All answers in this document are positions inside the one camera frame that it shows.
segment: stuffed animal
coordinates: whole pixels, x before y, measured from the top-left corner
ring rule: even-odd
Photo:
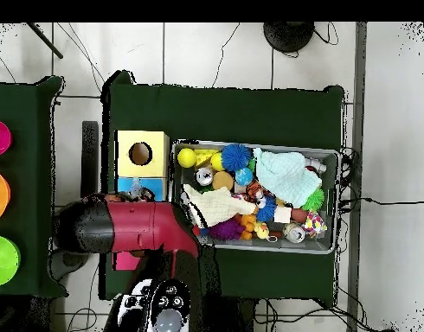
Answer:
[[[266,223],[257,221],[254,224],[254,231],[257,233],[258,238],[268,239],[269,238],[269,228]]]

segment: green spiky ball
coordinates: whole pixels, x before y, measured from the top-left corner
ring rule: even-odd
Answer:
[[[318,211],[323,206],[324,192],[321,188],[317,188],[312,195],[307,198],[303,210]]]

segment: gray plastic bin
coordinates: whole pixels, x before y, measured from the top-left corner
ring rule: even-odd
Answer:
[[[177,154],[182,148],[191,149],[216,149],[221,150],[231,143],[217,143],[210,141],[198,141],[194,144],[179,140],[172,144],[171,156],[173,158],[173,174],[169,181],[169,201],[180,202],[182,184],[188,183],[193,188],[199,186],[195,180],[194,169],[182,168],[177,163]],[[326,171],[321,175],[322,190],[324,191],[324,204],[318,211],[327,226],[327,231],[320,234],[316,239],[306,235],[304,241],[295,244],[287,239],[279,239],[269,242],[266,239],[254,238],[251,240],[227,240],[220,241],[209,237],[198,237],[204,245],[215,245],[216,248],[229,248],[247,251],[270,251],[270,252],[299,252],[309,254],[327,254],[335,249],[337,240],[337,213],[339,202],[339,182],[341,176],[341,155],[335,150],[290,148],[285,146],[244,144],[248,148],[261,148],[273,153],[287,153],[297,151],[307,158],[318,159],[326,166]],[[270,230],[282,230],[284,224],[268,221]]]

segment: green bowl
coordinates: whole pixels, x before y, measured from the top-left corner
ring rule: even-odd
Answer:
[[[8,283],[20,266],[20,250],[10,240],[0,237],[0,285]]]

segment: blue block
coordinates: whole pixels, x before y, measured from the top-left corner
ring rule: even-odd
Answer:
[[[138,180],[143,188],[149,189],[155,195],[155,201],[165,201],[166,181],[165,178],[129,178],[119,177],[118,192],[130,193],[134,180]]]

